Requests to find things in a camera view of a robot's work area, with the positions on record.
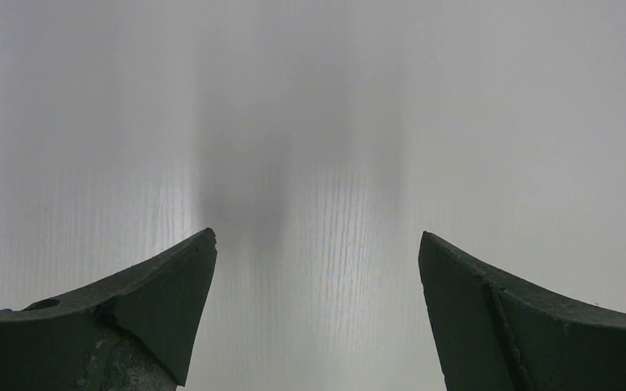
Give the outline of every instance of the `white wall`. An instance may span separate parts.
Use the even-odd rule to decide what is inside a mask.
[[[0,308],[204,226],[187,389],[443,389],[423,230],[626,312],[626,2],[0,0]]]

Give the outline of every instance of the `hole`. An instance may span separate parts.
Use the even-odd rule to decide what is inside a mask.
[[[56,307],[61,301],[59,299],[44,299],[28,305],[23,311],[43,310],[45,308]]]

